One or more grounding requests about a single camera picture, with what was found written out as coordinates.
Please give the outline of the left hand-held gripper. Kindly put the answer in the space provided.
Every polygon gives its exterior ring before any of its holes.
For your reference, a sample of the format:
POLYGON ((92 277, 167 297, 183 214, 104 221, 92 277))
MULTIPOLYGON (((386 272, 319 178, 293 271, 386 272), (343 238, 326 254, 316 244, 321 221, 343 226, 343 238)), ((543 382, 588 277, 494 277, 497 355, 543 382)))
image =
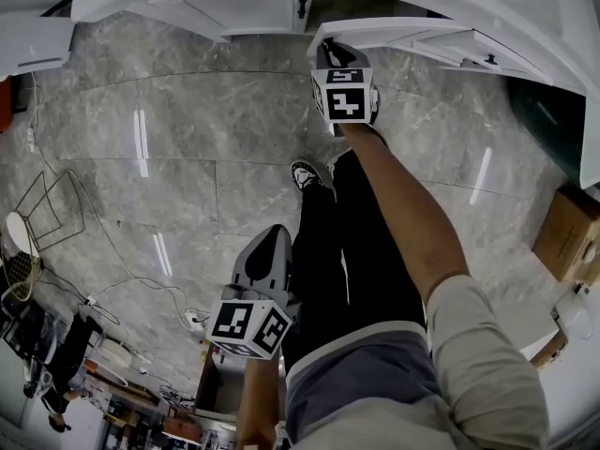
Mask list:
POLYGON ((300 307, 289 290, 293 245, 289 231, 272 225, 235 260, 231 282, 211 310, 207 338, 222 351, 270 360, 293 326, 300 307))

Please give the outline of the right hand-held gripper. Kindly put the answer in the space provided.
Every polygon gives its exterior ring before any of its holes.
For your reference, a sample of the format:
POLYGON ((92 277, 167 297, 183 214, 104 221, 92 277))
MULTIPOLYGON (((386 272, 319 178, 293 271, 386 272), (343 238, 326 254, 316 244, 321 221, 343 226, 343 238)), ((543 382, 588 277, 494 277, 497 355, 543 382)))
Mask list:
POLYGON ((368 58, 355 48, 324 39, 311 70, 313 97, 327 125, 373 124, 381 108, 368 58))

